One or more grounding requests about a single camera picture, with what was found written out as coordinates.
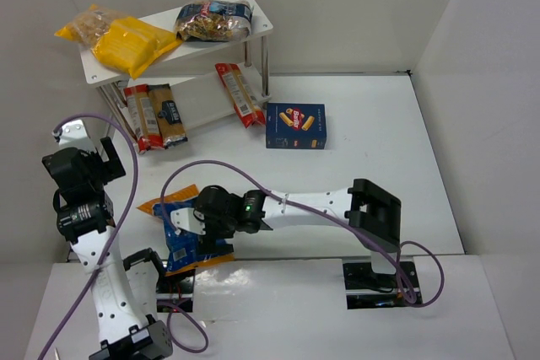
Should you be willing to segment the blue and orange pasta bag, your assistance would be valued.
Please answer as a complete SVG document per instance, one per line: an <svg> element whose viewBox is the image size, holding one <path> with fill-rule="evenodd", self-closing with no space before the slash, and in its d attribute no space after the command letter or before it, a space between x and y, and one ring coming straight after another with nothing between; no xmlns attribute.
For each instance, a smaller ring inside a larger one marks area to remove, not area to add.
<svg viewBox="0 0 540 360"><path fill-rule="evenodd" d="M138 206L138 210L141 212L162 220L165 243L169 250L166 267L167 276L194 270L198 267L216 266L232 261L235 258L233 253L228 255L199 255L197 253L197 237L199 235L182 231L172 225L170 213L180 208L194 208L198 194L198 188L192 184L169 195L165 195L164 210L162 210L159 197Z"/></svg>

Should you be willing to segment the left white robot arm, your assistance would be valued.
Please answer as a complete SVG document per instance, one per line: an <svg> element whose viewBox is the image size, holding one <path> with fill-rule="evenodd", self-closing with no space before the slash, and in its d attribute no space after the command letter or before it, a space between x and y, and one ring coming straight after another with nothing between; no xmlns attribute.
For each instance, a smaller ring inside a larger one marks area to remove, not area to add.
<svg viewBox="0 0 540 360"><path fill-rule="evenodd" d="M52 199L57 229L89 275L100 343L90 358L166 359L173 346L165 323L157 317L155 296L165 269L150 248L122 258L105 186L126 171L111 139L103 137L100 143L104 158L85 139L42 159L57 184Z"/></svg>

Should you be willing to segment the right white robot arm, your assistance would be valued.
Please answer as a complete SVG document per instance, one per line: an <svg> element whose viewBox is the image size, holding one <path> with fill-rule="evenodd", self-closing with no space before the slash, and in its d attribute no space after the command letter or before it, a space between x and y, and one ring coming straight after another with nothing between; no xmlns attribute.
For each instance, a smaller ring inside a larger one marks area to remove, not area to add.
<svg viewBox="0 0 540 360"><path fill-rule="evenodd" d="M400 250L402 202L367 179L349 188L290 194L253 189L239 196L219 185L205 187L196 198L193 217L202 225L202 245L236 233L256 234L293 226L337 226L354 233L370 251L376 274L395 275Z"/></svg>

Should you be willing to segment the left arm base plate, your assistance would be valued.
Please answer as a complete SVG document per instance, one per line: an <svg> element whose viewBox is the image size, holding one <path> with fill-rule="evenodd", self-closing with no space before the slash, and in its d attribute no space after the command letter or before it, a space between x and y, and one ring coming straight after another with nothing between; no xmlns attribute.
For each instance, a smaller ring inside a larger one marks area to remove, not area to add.
<svg viewBox="0 0 540 360"><path fill-rule="evenodd" d="M185 271L173 276L162 277L157 282L156 299L178 305L187 313L193 311L195 271Z"/></svg>

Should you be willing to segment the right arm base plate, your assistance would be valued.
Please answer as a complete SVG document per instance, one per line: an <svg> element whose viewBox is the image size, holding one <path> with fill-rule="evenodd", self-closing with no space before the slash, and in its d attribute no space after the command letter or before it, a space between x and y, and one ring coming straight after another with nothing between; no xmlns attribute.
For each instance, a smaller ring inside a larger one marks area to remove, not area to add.
<svg viewBox="0 0 540 360"><path fill-rule="evenodd" d="M343 278L348 309L407 307L395 275L373 272L368 261L345 261Z"/></svg>

